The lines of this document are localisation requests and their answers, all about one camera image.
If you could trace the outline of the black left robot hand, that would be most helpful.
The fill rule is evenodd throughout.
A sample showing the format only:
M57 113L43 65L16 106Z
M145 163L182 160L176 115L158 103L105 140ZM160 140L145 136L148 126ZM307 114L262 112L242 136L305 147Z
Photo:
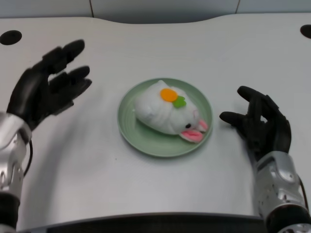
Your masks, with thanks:
M58 115L74 105L74 99L92 84L89 66L70 73L64 70L85 48L84 40L57 47L24 71L17 82L7 112L23 119L33 131L45 118Z

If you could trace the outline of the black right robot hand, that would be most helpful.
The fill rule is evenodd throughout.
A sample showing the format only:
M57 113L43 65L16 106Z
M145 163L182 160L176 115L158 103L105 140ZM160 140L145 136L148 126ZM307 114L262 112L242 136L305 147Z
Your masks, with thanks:
M222 112L220 119L233 126L256 161L272 151L288 153L292 134L289 121L268 96L240 86L238 94L249 102L245 115Z

